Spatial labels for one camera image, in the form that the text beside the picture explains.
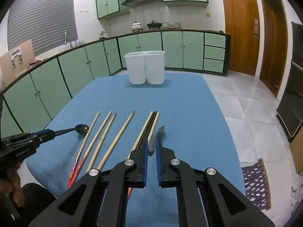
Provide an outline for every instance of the table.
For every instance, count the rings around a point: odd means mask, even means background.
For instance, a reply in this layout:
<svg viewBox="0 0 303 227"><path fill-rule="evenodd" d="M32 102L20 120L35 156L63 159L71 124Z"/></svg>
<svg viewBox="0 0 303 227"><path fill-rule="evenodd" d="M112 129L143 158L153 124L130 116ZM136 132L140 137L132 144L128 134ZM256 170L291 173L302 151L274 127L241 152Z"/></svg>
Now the table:
<svg viewBox="0 0 303 227"><path fill-rule="evenodd" d="M116 112L96 159L96 167L134 110L134 116L103 167L108 170L127 158L149 112L159 111L156 129L165 126L164 147L173 149L176 157L192 168L216 168L244 194L237 151L207 83L201 75L195 74L166 73L165 78L162 85L147 82L132 85L128 75L95 79L61 110L47 128L58 130L81 123L90 125L99 110L100 117L88 138L86 150L108 112ZM26 160L33 176L57 197L67 189L66 183L82 139L76 132L70 132L42 144L37 153ZM84 175L92 154L78 178ZM125 226L178 226L176 190L158 186L156 168L156 157L149 157L147 185L144 189L132 191Z"/></svg>

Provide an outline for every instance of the door frame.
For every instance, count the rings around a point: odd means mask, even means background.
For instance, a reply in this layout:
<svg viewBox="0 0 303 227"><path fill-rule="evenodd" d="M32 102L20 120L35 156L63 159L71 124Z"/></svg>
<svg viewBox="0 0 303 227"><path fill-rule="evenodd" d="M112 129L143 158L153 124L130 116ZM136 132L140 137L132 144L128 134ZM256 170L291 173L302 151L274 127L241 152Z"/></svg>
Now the door frame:
<svg viewBox="0 0 303 227"><path fill-rule="evenodd" d="M286 66L286 59L287 59L287 50L288 50L288 28L287 28L287 16L286 16L286 12L285 12L285 7L284 7L284 3L283 3L283 0L280 0L281 1L281 4L282 4L282 9L283 9L283 13L284 13L284 18L285 18L285 28L286 28L286 52L285 52L285 58L284 58L284 66L283 66L283 71L282 71L282 75L281 75L281 79L280 79L280 83L279 83L279 87L277 89L277 92L276 94L274 95L275 97L277 97L278 93L279 93L279 90L280 90L280 87L281 87L281 83L282 83L282 79L283 79L283 76L284 76L284 71L285 71L285 66ZM264 17L264 0L261 0L262 2L262 9L263 9L263 20L265 21L265 17ZM259 79L260 79L260 76L261 76L261 72L262 72L262 69L263 69L263 61L264 61L264 52L263 52L263 57L262 57L262 65L261 65L261 70L260 70L260 75L259 75Z"/></svg>

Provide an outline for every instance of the metal spoon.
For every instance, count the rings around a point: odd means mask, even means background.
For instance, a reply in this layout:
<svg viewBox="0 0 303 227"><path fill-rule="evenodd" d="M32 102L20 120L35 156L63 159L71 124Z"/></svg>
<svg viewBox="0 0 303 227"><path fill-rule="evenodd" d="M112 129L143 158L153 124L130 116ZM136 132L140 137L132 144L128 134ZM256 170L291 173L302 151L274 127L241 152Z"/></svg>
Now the metal spoon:
<svg viewBox="0 0 303 227"><path fill-rule="evenodd" d="M81 135L86 135L86 133L89 130L89 127L87 125L81 124L81 125L76 125L75 128L70 128L70 129L65 129L65 130L57 130L57 131L55 131L55 136L63 135L63 134L66 134L66 133L74 131L74 130L76 132L78 132L79 134L81 134Z"/></svg>
<svg viewBox="0 0 303 227"><path fill-rule="evenodd" d="M153 156L153 154L155 153L155 149L156 149L156 138L157 135L161 135L161 133L164 131L165 126L161 126L156 132L155 134L152 135L149 143L148 143L148 155L149 156Z"/></svg>

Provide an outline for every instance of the countertop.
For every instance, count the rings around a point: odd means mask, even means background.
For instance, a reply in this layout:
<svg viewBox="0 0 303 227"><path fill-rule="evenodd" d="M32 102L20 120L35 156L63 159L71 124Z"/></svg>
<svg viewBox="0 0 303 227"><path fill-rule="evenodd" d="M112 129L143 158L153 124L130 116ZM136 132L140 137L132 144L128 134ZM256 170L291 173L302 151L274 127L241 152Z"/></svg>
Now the countertop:
<svg viewBox="0 0 303 227"><path fill-rule="evenodd" d="M113 38L118 38L118 37L125 37L125 36L129 36L129 35L134 35L134 34L143 34L143 33L150 33L150 32L158 32L158 31L191 31L191 32L207 32L207 33L212 33L212 34L218 34L218 35L224 35L224 36L230 36L229 34L225 34L225 33L221 33L221 32L217 32L217 31L211 31L211 30L191 30L191 29L162 29L162 30L152 30L152 31L140 31L140 32L134 32L134 33L128 33L128 34L123 34L123 35L120 35L120 36L115 36L115 37L109 37L109 38L102 38L102 39L99 39L99 40L96 40L96 41L92 41L92 42L89 42L89 43L86 43L86 44L83 44L81 46L77 46L77 47L73 47L71 49L68 49L68 50L65 50L63 52L60 52L56 55L53 55L52 57L49 57L48 59L42 61L40 64L37 64L35 65L34 67L31 67L28 71L20 74L20 76L18 78L16 78L14 81L12 81L9 85L5 86L4 89L3 89L3 92L5 93L10 87L12 87L15 83L17 83L20 79L22 79L24 76L26 76L27 74L29 74L30 72L32 72L33 70L35 70L36 68L44 65L45 63L63 55L63 54L66 54L68 52L71 52L73 50L76 50L76 49L79 49L79 48L82 48L82 47L85 47L87 45L91 45L91 44L94 44L94 43L98 43L98 42L102 42L102 41L106 41L106 40L110 40L110 39L113 39Z"/></svg>

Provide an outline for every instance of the window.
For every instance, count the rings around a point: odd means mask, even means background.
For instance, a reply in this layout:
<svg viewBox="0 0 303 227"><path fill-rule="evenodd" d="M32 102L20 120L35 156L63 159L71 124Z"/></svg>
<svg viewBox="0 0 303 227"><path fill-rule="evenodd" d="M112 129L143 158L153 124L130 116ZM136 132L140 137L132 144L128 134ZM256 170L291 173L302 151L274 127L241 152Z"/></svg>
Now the window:
<svg viewBox="0 0 303 227"><path fill-rule="evenodd" d="M66 30L72 41L78 39L74 0L15 0L7 24L8 48L31 39L37 56L63 45Z"/></svg>

